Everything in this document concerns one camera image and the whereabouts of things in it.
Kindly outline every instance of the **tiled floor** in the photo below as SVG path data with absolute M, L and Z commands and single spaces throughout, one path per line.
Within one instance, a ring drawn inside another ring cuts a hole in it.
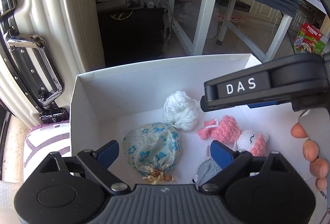
M 23 182 L 23 148 L 30 130 L 12 115 L 5 143 L 2 162 L 2 180 Z
M 270 44 L 273 41 L 275 33 L 278 29 L 278 25 L 269 27 L 263 24 L 243 22 L 234 23 L 240 30 L 246 34 L 264 53 L 267 52 Z M 224 41 L 221 46 L 216 44 L 217 35 L 209 40 L 206 40 L 203 55 L 207 54 L 235 54 L 235 53 L 252 53 L 252 50 L 235 35 L 230 29 L 227 30 Z M 297 33 L 289 30 L 291 40 L 294 41 Z M 281 43 L 275 58 L 287 56 L 293 54 L 292 46 L 288 35 L 285 35 L 283 42 Z M 166 57 L 180 57 L 186 56 L 186 52 L 182 47 L 180 41 L 176 37 L 175 33 L 171 32 L 171 38 L 166 48 Z

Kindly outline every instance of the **wire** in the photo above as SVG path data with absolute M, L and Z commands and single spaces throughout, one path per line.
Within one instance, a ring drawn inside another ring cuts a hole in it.
M 286 33 L 288 34 L 288 37 L 289 37 L 289 40 L 290 40 L 290 43 L 291 43 L 291 47 L 292 47 L 292 50 L 293 50 L 293 54 L 295 55 L 296 54 L 296 50 L 294 49 L 294 46 L 293 46 L 293 43 L 292 43 L 292 40 L 291 40 L 291 37 L 290 37 L 290 34 L 289 34 L 289 29 L 286 31 Z

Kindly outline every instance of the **suitcase handle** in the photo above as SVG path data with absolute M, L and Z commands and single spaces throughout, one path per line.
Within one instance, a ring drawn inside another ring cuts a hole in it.
M 13 52 L 18 47 L 35 48 L 38 50 L 42 60 L 42 62 L 40 62 L 40 59 L 37 58 L 39 65 L 46 68 L 50 78 L 52 79 L 52 82 L 49 82 L 50 85 L 54 84 L 56 87 L 54 93 L 49 97 L 45 98 L 44 96 L 40 96 L 38 98 L 43 107 L 48 108 L 48 106 L 62 94 L 63 87 L 58 79 L 57 72 L 55 71 L 56 68 L 52 63 L 52 57 L 47 49 L 46 42 L 37 35 L 18 35 L 11 37 L 10 31 L 6 32 L 4 38 L 8 44 L 9 52 Z

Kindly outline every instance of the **human hand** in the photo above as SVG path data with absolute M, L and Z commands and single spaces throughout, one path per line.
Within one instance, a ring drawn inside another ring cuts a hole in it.
M 303 127 L 296 123 L 291 128 L 291 135 L 294 138 L 307 138 L 308 135 L 306 134 Z M 327 180 L 326 175 L 329 172 L 329 164 L 325 159 L 318 158 L 318 146 L 317 144 L 308 139 L 304 142 L 303 145 L 303 154 L 307 161 L 310 163 L 310 172 L 313 176 L 316 177 L 315 186 L 318 190 L 324 190 L 327 187 Z

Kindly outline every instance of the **plastic storage box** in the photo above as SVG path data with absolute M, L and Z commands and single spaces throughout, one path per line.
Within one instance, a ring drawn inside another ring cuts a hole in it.
M 251 54 L 201 55 L 162 59 L 116 66 L 78 75 L 71 101 L 72 155 L 83 149 L 98 149 L 112 139 L 119 142 L 119 157 L 109 170 L 129 184 L 144 183 L 142 176 L 127 163 L 121 144 L 126 133 L 140 125 L 162 122 L 163 105 L 167 96 L 186 91 L 193 99 L 204 95 L 204 82 L 260 62 Z M 197 166 L 206 157 L 212 139 L 201 140 L 196 131 L 205 120 L 234 116 L 244 130 L 270 135 L 269 150 L 278 150 L 294 166 L 314 190 L 318 205 L 313 222 L 319 224 L 326 212 L 326 200 L 315 188 L 309 173 L 309 163 L 302 153 L 304 139 L 290 134 L 300 112 L 293 112 L 291 104 L 250 109 L 247 105 L 202 112 L 194 130 L 178 131 L 181 155 L 171 171 L 176 184 L 189 184 Z

